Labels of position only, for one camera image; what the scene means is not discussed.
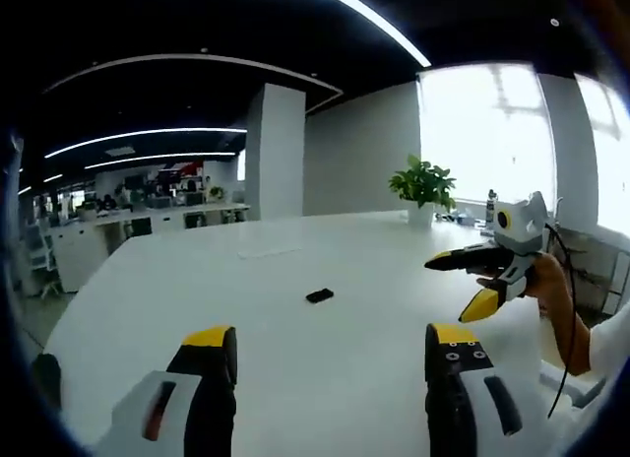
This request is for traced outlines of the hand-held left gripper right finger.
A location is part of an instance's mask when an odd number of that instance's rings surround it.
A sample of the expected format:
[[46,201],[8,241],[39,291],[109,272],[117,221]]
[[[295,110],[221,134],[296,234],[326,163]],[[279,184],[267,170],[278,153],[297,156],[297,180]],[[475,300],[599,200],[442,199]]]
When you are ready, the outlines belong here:
[[430,323],[425,332],[425,412],[432,456],[516,456],[525,421],[475,334]]

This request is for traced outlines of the person's right hand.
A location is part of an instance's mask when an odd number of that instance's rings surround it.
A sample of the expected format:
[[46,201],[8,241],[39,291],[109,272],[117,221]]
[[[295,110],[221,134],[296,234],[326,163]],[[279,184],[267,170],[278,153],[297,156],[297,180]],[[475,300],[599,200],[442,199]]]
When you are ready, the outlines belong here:
[[571,325],[575,317],[564,272],[550,254],[535,256],[533,271],[526,275],[526,287],[521,296],[535,298],[539,309],[552,323]]

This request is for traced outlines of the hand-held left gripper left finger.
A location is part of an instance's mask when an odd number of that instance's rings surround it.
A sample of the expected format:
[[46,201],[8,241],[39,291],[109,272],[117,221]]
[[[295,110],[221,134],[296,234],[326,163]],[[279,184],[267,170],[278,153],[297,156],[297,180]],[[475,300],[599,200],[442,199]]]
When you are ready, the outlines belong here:
[[114,406],[95,454],[229,456],[236,384],[236,329],[193,333],[165,370],[148,373]]

